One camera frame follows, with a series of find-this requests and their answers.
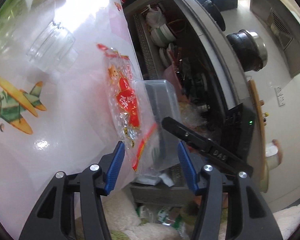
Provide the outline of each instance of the plastic bag on shelf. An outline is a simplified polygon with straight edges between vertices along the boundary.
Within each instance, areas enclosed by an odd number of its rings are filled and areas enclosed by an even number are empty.
[[[186,224],[180,215],[179,207],[143,204],[136,211],[143,223],[157,223],[175,228],[182,240],[189,240]]]
[[[157,7],[157,10],[154,10],[148,5],[148,8],[149,12],[146,15],[146,23],[151,29],[159,28],[166,23],[166,18],[159,7]]]
[[[195,127],[206,125],[207,121],[200,116],[198,110],[191,104],[179,102],[182,123],[194,129]]]
[[[141,175],[157,173],[152,156],[159,148],[159,135],[145,86],[136,82],[128,56],[102,44],[97,47],[105,55],[111,116],[132,168]]]

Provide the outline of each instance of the wall socket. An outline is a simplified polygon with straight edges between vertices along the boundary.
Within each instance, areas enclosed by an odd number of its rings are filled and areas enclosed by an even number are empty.
[[[280,86],[274,87],[274,91],[275,91],[275,94],[276,94],[277,97],[283,96],[283,91],[282,91],[282,88]]]
[[[284,106],[285,105],[285,101],[284,101],[283,95],[282,96],[278,96],[277,100],[278,100],[279,106]]]

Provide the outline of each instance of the airplane illustration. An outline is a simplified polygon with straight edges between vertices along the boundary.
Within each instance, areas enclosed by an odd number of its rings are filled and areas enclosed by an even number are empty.
[[[37,111],[46,111],[46,107],[40,101],[42,81],[37,82],[32,90],[26,91],[15,88],[11,83],[0,77],[0,131],[3,132],[4,124],[1,119],[8,124],[26,133],[33,134],[30,125],[22,117],[21,112],[29,111],[35,117],[38,117]]]

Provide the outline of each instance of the stack of plates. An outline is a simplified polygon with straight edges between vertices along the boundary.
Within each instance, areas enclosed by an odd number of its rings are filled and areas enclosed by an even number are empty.
[[[160,56],[160,59],[163,63],[163,65],[167,68],[169,67],[171,64],[172,64],[172,57],[169,53],[169,50],[171,50],[174,54],[174,51],[175,51],[175,46],[173,43],[169,43],[167,49],[164,49],[164,48],[160,48],[159,49],[159,56]]]
[[[151,39],[158,47],[166,48],[170,42],[176,40],[176,37],[169,27],[164,24],[160,28],[155,28],[151,31]]]

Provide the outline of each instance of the blue gripper pad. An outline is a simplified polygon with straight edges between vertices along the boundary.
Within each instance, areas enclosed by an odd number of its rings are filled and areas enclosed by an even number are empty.
[[[114,158],[109,166],[109,169],[106,173],[106,185],[105,192],[108,195],[115,186],[121,165],[124,159],[124,143],[118,142],[116,148],[114,149]]]
[[[178,144],[178,158],[189,190],[191,190],[195,195],[198,195],[198,174],[191,162],[191,159],[188,155],[188,150],[183,142]]]

